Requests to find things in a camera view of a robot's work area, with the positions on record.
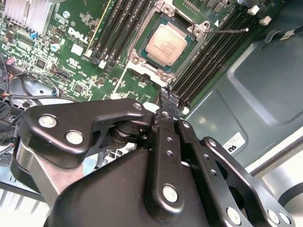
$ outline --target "gray metal panel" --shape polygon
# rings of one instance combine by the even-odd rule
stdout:
[[[291,2],[268,31],[303,25],[303,4]],[[193,108],[187,120],[199,138],[245,139],[232,155],[249,165],[303,125],[303,34],[253,43]]]

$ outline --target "white label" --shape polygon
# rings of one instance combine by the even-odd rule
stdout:
[[[291,37],[292,35],[295,35],[294,30],[288,31],[285,33],[285,35],[280,40],[285,40]]]
[[[227,141],[223,147],[228,153],[233,154],[236,152],[240,147],[245,144],[245,139],[242,137],[241,133],[235,134],[229,141]]]
[[[83,48],[78,46],[77,44],[74,44],[71,48],[71,52],[75,53],[78,56],[81,56],[83,52]]]

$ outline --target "screw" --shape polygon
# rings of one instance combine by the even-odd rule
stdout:
[[[57,125],[57,120],[51,116],[42,116],[38,121],[39,124],[45,128],[53,128]]]
[[[186,128],[189,128],[189,127],[190,127],[189,123],[187,123],[187,122],[183,122],[183,125],[184,125]]]
[[[195,30],[194,31],[194,35],[195,36],[200,36],[201,35],[201,31],[200,30]]]
[[[226,213],[234,224],[236,224],[238,226],[241,224],[240,215],[234,208],[228,207],[226,210]]]
[[[267,213],[273,222],[275,222],[276,224],[280,223],[280,220],[279,220],[278,216],[275,214],[275,212],[273,212],[272,210],[268,210]]]
[[[212,145],[213,147],[216,146],[216,143],[212,140],[212,139],[209,139],[208,142],[210,143],[210,145]]]
[[[165,185],[163,187],[163,195],[169,202],[177,202],[178,200],[178,193],[176,189],[170,185]]]
[[[283,219],[284,222],[286,222],[287,224],[291,224],[291,221],[289,220],[288,216],[283,213],[282,211],[279,212],[280,217]]]
[[[163,111],[162,114],[166,117],[166,118],[170,118],[169,113],[166,111]]]
[[[139,103],[134,103],[134,108],[136,108],[137,110],[142,110],[142,107]]]
[[[71,14],[68,12],[68,11],[64,11],[62,16],[65,18],[65,19],[69,19],[71,17]]]
[[[138,56],[134,56],[133,61],[135,63],[138,63],[140,61],[140,58]]]
[[[83,142],[83,136],[78,131],[70,131],[66,134],[66,139],[72,144],[78,145]]]
[[[164,8],[164,13],[167,13],[167,14],[170,13],[170,8],[169,7],[165,7]]]

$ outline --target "hole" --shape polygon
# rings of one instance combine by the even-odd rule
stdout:
[[[166,140],[167,140],[168,143],[172,143],[173,142],[173,140],[172,140],[171,137],[167,137]]]
[[[164,8],[164,12],[169,13],[169,12],[170,12],[170,8],[165,7],[165,8]]]
[[[27,109],[27,108],[30,108],[30,104],[29,104],[29,103],[23,103],[23,104],[22,104],[22,107],[23,107],[23,108],[26,108],[26,109]]]
[[[242,195],[240,194],[240,192],[234,188],[234,187],[229,187],[229,191],[231,191],[231,194],[233,196],[233,198],[236,201],[236,204],[238,205],[238,208],[240,210],[244,209],[244,199],[242,197]]]
[[[214,176],[217,176],[217,172],[213,169],[210,170],[210,172],[214,175]]]
[[[169,113],[168,113],[168,112],[163,111],[162,114],[163,114],[166,118],[169,118]]]
[[[174,153],[173,153],[172,151],[170,151],[170,150],[167,150],[167,151],[166,151],[166,154],[167,154],[167,156],[169,156],[169,157],[173,157],[173,156],[174,156]]]

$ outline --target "integrated circuit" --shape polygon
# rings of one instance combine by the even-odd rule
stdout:
[[[45,67],[45,65],[46,65],[46,62],[45,61],[43,61],[43,60],[41,60],[41,59],[38,59],[37,61],[36,61],[36,64],[35,64],[38,68],[40,68],[40,69],[44,69],[44,67]]]
[[[187,47],[187,35],[171,23],[161,24],[147,43],[147,57],[164,66],[172,66]]]
[[[83,91],[83,87],[82,86],[80,86],[79,84],[76,84],[76,86],[75,86],[75,89],[74,89],[76,92],[79,92],[79,93],[81,93],[82,91]]]

